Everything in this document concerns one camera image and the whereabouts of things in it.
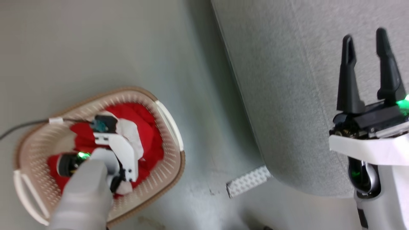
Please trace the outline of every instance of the white bracket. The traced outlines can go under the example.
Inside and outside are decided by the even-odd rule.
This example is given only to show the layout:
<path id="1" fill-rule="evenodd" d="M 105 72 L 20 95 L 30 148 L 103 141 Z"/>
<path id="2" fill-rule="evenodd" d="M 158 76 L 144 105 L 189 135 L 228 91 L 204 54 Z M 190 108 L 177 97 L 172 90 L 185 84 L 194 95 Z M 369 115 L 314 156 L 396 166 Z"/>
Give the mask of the white bracket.
<path id="1" fill-rule="evenodd" d="M 331 135 L 329 145 L 330 150 L 373 165 L 409 166 L 409 134 L 373 140 Z"/>
<path id="2" fill-rule="evenodd" d="M 135 182 L 138 179 L 138 159 L 125 137 L 116 133 L 94 133 L 95 143 L 109 145 L 125 170 L 125 179 Z"/>

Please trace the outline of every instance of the red towel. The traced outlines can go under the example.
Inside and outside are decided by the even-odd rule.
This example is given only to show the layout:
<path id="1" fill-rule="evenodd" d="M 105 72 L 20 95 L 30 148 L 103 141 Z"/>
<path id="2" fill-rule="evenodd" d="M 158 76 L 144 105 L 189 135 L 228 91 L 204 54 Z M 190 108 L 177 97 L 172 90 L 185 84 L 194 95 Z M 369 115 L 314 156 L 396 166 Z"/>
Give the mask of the red towel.
<path id="1" fill-rule="evenodd" d="M 150 171 L 154 168 L 156 163 L 163 159 L 163 141 L 156 127 L 155 118 L 143 105 L 136 103 L 117 104 L 107 107 L 106 110 L 114 114 L 117 118 L 130 120 L 137 125 L 139 137 L 144 149 L 144 156 L 138 162 L 138 179 L 136 182 L 131 183 L 132 188 L 135 188 L 149 176 Z M 74 148 L 76 151 L 92 153 L 94 149 L 100 147 L 95 144 L 94 134 L 89 124 L 77 123 L 71 126 L 70 129 L 77 134 Z M 63 191 L 64 186 L 70 178 L 58 175 L 57 161 L 59 156 L 60 154 L 50 156 L 47 163 L 50 167 L 51 176 L 55 178 L 57 185 L 61 191 Z"/>

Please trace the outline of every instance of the gray cushion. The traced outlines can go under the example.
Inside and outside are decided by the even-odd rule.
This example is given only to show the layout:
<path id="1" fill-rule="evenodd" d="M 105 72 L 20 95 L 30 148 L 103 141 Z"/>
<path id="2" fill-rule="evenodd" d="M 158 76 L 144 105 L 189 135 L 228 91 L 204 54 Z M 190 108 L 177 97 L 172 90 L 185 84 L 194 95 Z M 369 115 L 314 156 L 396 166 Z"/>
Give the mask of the gray cushion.
<path id="1" fill-rule="evenodd" d="M 377 100 L 375 32 L 388 31 L 409 90 L 409 2 L 213 0 L 258 146 L 274 177 L 302 192 L 350 196 L 345 156 L 328 149 L 342 39 L 354 38 L 361 99 Z"/>

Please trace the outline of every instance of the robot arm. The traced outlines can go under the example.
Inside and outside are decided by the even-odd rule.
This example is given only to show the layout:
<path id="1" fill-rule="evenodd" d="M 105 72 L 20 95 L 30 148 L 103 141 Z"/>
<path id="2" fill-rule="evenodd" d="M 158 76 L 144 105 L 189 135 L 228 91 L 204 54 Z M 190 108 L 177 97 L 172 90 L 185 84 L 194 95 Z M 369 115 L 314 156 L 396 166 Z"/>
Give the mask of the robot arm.
<path id="1" fill-rule="evenodd" d="M 329 147 L 348 156 L 348 175 L 363 229 L 409 229 L 409 100 L 386 31 L 376 31 L 381 88 L 365 105 L 355 79 L 355 49 L 345 36 L 337 110 Z"/>
<path id="2" fill-rule="evenodd" d="M 64 188 L 48 230 L 105 230 L 113 203 L 102 160 L 84 162 Z"/>
<path id="3" fill-rule="evenodd" d="M 97 144 L 109 145 L 113 151 L 97 148 L 80 164 L 64 187 L 48 230 L 105 230 L 112 193 L 122 180 L 136 181 L 137 159 L 129 142 L 113 133 L 95 136 Z"/>

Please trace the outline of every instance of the beige basket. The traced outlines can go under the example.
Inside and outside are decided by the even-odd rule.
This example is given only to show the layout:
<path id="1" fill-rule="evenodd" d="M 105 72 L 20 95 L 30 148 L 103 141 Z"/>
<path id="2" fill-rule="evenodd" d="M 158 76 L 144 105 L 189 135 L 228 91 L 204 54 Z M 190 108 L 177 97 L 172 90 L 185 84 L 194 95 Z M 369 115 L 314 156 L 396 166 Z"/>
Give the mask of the beige basket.
<path id="1" fill-rule="evenodd" d="M 56 116 L 89 120 L 105 107 L 123 102 L 140 103 L 155 117 L 163 139 L 164 159 L 158 162 L 151 175 L 132 193 L 115 199 L 108 216 L 109 226 L 158 199 L 177 183 L 184 169 L 183 141 L 175 121 L 166 107 L 142 88 L 123 88 L 99 95 Z M 61 199 L 61 191 L 49 174 L 47 159 L 50 155 L 72 150 L 75 134 L 70 131 L 70 125 L 38 126 L 21 140 L 15 152 L 14 185 L 17 195 L 31 216 L 44 225 L 48 225 L 50 216 Z"/>

